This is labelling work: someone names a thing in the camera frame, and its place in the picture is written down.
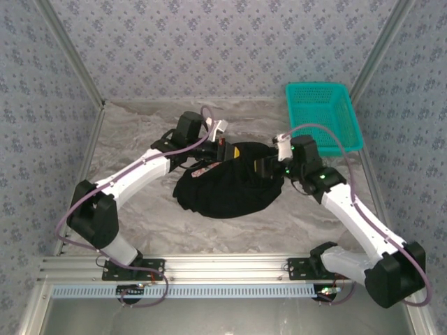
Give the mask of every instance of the blue patterned wall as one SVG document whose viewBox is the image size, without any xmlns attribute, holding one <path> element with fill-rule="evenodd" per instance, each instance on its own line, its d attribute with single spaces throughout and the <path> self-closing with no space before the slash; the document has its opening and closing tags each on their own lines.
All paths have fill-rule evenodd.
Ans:
<svg viewBox="0 0 447 335">
<path fill-rule="evenodd" d="M 427 251 L 447 334 L 447 3 L 417 1 L 356 108 L 390 218 Z"/>
<path fill-rule="evenodd" d="M 108 99 L 351 87 L 395 0 L 51 0 Z"/>
<path fill-rule="evenodd" d="M 0 11 L 0 334 L 14 334 L 96 110 L 34 2 Z"/>
</svg>

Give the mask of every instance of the gray marble surface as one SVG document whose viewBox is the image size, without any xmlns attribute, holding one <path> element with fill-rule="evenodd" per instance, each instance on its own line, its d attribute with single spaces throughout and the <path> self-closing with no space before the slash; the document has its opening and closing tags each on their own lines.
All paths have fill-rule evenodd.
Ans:
<svg viewBox="0 0 447 335">
<path fill-rule="evenodd" d="M 108 103 L 96 145 L 89 180 L 97 181 L 124 168 L 149 149 L 153 141 L 174 128 L 186 110 L 215 106 L 217 119 L 229 126 L 226 138 L 266 144 L 289 129 L 287 104 L 282 100 L 190 100 Z M 365 174 L 357 153 L 355 168 L 360 199 L 374 211 Z M 328 165 L 348 176 L 342 158 L 325 158 Z M 240 218 L 217 220 L 184 211 L 173 198 L 182 170 L 144 187 L 120 210 L 120 230 L 143 253 L 301 253 L 326 241 L 359 250 L 357 241 L 329 211 L 295 191 L 286 181 L 282 194 L 265 210 Z M 71 238 L 80 240 L 72 234 Z M 66 254 L 89 253 L 65 246 Z"/>
</svg>

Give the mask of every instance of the green basket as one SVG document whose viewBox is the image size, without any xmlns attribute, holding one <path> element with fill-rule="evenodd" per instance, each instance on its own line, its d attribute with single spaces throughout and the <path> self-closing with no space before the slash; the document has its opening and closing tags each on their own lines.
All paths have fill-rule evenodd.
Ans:
<svg viewBox="0 0 447 335">
<path fill-rule="evenodd" d="M 331 82 L 294 82 L 286 86 L 291 126 L 320 124 L 329 128 L 346 152 L 363 148 L 363 137 L 346 87 Z M 301 129 L 293 136 L 311 135 L 321 156 L 341 156 L 337 143 L 325 131 Z"/>
</svg>

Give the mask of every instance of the black cloth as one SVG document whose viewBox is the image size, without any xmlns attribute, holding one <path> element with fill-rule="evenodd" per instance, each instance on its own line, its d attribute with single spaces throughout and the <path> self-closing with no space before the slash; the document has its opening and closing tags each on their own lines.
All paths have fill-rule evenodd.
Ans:
<svg viewBox="0 0 447 335">
<path fill-rule="evenodd" d="M 235 218 L 261 211 L 281 194 L 284 178 L 263 179 L 254 172 L 256 159 L 275 154 L 273 148 L 257 142 L 234 144 L 240 156 L 225 161 L 199 177 L 187 170 L 178 180 L 173 196 L 183 209 L 210 218 Z"/>
</svg>

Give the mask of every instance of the robotic arm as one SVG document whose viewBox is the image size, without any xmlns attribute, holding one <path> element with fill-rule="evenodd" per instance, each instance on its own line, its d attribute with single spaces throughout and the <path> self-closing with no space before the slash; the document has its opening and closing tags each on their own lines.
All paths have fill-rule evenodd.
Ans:
<svg viewBox="0 0 447 335">
<path fill-rule="evenodd" d="M 117 212 L 135 193 L 153 180 L 162 177 L 188 158 L 213 163 L 234 159 L 237 149 L 217 135 L 227 127 L 224 120 L 214 123 L 208 141 L 183 154 L 146 160 L 161 152 L 178 150 L 197 142 L 200 128 L 210 127 L 211 120 L 204 120 L 194 112 L 185 112 L 177 128 L 168 131 L 151 145 L 138 160 L 116 174 L 95 184 L 80 182 L 72 205 L 80 198 L 106 183 L 123 171 L 143 162 L 117 183 L 109 185 L 79 206 L 68 218 L 67 224 L 94 248 L 103 251 L 123 265 L 139 266 L 142 254 L 119 233 Z M 388 308 L 424 287 L 424 282 L 414 266 L 388 243 L 353 207 L 351 187 L 345 178 L 332 167 L 325 167 L 311 136 L 294 138 L 276 136 L 274 144 L 278 154 L 255 162 L 256 173 L 264 178 L 286 177 L 298 181 L 305 192 L 331 211 L 351 232 L 366 254 L 351 253 L 333 242 L 311 251 L 310 263 L 315 273 L 337 273 L 364 285 L 373 300 Z M 416 242 L 407 244 L 391 232 L 366 206 L 356 198 L 356 203 L 369 220 L 396 241 L 425 271 L 425 251 Z"/>
</svg>

